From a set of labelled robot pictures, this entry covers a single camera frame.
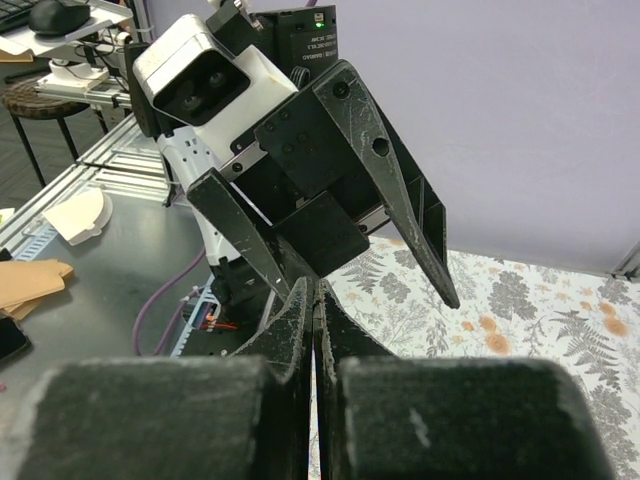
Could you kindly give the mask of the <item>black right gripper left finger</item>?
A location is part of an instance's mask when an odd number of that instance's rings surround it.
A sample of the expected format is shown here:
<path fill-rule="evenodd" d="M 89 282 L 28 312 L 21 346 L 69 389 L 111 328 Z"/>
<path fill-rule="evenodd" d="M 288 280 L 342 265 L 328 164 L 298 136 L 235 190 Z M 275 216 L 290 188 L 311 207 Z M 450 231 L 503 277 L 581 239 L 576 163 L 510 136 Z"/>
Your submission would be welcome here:
<path fill-rule="evenodd" d="M 5 479 L 303 479 L 313 284 L 225 357 L 90 359 L 47 371 L 1 441 Z"/>

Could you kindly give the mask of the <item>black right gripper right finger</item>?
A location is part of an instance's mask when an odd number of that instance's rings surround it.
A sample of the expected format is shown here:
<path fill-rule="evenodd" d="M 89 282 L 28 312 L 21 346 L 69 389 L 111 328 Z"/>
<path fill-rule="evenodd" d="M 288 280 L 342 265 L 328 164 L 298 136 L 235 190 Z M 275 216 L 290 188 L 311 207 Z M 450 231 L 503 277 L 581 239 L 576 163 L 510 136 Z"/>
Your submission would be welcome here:
<path fill-rule="evenodd" d="M 536 358 L 401 358 L 320 283 L 314 314 L 325 479 L 611 479 L 577 384 Z"/>

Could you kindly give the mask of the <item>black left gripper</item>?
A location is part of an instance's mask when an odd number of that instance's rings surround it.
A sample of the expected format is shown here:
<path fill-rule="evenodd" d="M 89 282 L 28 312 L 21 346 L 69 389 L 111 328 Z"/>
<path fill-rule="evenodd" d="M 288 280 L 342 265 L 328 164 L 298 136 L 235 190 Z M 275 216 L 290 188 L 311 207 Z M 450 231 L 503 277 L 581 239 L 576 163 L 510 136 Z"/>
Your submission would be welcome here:
<path fill-rule="evenodd" d="M 460 307 L 446 208 L 351 63 L 242 136 L 247 148 L 187 198 L 280 299 L 289 278 L 327 275 L 361 253 L 361 218 L 383 205 L 443 302 Z"/>

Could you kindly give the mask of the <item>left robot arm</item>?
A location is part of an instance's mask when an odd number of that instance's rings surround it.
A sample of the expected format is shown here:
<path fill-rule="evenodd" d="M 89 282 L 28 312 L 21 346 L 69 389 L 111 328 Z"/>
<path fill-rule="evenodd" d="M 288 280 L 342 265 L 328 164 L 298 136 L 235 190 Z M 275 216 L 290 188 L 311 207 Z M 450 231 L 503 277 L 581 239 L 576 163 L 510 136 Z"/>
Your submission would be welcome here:
<path fill-rule="evenodd" d="M 125 49 L 133 111 L 182 188 L 238 320 L 261 321 L 393 224 L 444 303 L 446 210 L 369 88 L 339 55 L 337 11 L 218 1 Z"/>

